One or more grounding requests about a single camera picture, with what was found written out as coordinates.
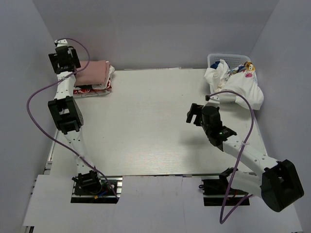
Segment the white printed t shirt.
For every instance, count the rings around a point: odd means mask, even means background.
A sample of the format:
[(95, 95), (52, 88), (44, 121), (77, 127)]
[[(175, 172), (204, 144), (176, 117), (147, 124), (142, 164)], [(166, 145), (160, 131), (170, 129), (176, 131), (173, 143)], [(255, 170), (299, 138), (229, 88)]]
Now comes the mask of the white printed t shirt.
[(234, 91), (245, 97), (253, 110), (259, 110), (264, 95), (256, 80), (255, 66), (245, 62), (236, 68), (230, 68), (225, 60), (220, 59), (217, 69), (207, 68), (204, 78), (212, 86), (212, 93), (224, 90)]

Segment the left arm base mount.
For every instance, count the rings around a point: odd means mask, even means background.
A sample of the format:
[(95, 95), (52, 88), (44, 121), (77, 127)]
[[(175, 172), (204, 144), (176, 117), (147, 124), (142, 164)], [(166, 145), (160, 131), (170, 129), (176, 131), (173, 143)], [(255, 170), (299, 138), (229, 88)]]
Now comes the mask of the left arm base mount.
[[(119, 198), (121, 196), (122, 177), (108, 177), (108, 180)], [(116, 204), (118, 200), (107, 181), (104, 178), (101, 178), (101, 181), (101, 189), (95, 192), (85, 191), (74, 182), (70, 202), (85, 204)]]

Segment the blue t shirt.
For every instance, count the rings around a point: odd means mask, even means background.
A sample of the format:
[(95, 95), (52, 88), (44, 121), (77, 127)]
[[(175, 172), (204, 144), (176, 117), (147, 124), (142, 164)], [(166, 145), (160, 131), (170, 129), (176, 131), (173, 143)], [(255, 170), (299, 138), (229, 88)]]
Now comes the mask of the blue t shirt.
[(220, 61), (216, 61), (215, 63), (210, 65), (210, 68), (212, 69), (217, 69), (218, 65), (219, 65)]

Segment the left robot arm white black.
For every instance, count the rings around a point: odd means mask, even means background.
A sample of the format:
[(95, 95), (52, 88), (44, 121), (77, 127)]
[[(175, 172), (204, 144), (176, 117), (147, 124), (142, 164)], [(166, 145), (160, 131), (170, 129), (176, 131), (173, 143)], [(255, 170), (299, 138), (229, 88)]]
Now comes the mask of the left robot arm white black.
[(83, 191), (97, 194), (102, 190), (103, 182), (93, 170), (94, 164), (87, 160), (88, 152), (82, 134), (84, 119), (73, 96), (75, 72), (81, 67), (78, 55), (66, 39), (61, 39), (55, 41), (55, 53), (50, 53), (49, 59), (59, 82), (54, 99), (48, 102), (48, 108), (56, 128), (74, 150), (77, 175), (72, 179)]

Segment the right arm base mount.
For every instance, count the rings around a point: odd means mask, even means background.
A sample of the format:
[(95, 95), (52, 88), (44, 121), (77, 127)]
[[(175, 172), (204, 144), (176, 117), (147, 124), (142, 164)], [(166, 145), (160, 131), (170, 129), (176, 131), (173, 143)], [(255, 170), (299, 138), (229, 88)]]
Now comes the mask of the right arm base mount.
[[(220, 179), (204, 179), (198, 186), (203, 192), (203, 200), (205, 207), (222, 206), (226, 192), (226, 186)], [(241, 190), (230, 189), (226, 199), (226, 206), (235, 206), (246, 193)]]

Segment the pink t shirt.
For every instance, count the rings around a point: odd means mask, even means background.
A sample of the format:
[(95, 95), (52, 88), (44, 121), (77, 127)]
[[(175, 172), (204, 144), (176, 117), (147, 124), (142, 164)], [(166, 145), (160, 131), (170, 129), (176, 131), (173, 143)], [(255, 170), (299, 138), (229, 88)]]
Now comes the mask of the pink t shirt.
[(106, 60), (90, 61), (86, 69), (76, 74), (75, 86), (94, 84), (96, 73), (104, 70), (106, 63), (110, 62)]

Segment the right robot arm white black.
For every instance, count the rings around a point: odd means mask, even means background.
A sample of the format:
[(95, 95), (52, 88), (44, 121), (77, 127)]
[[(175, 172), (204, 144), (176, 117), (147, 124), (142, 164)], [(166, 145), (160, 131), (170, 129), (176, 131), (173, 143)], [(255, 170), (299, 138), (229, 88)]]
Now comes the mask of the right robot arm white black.
[(228, 168), (215, 180), (217, 190), (226, 195), (245, 193), (261, 198), (273, 211), (281, 212), (304, 196), (304, 190), (294, 164), (279, 161), (260, 152), (235, 131), (223, 125), (219, 102), (206, 96), (206, 105), (193, 103), (187, 113), (187, 123), (201, 127), (210, 144), (243, 163), (251, 172)]

